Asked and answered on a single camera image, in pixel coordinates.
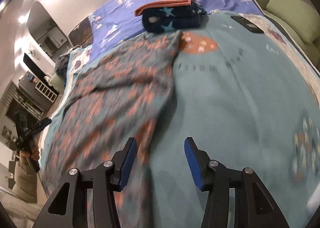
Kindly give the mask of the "person left hand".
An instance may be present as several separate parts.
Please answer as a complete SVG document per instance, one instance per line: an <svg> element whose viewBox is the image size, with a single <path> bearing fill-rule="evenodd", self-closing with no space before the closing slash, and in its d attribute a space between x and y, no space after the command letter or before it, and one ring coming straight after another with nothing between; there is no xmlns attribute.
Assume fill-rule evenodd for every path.
<svg viewBox="0 0 320 228"><path fill-rule="evenodd" d="M33 159L34 161L38 161L40 158L39 147L35 142L33 142L30 146L30 149L27 151L20 150L20 163L27 164L28 159Z"/></svg>

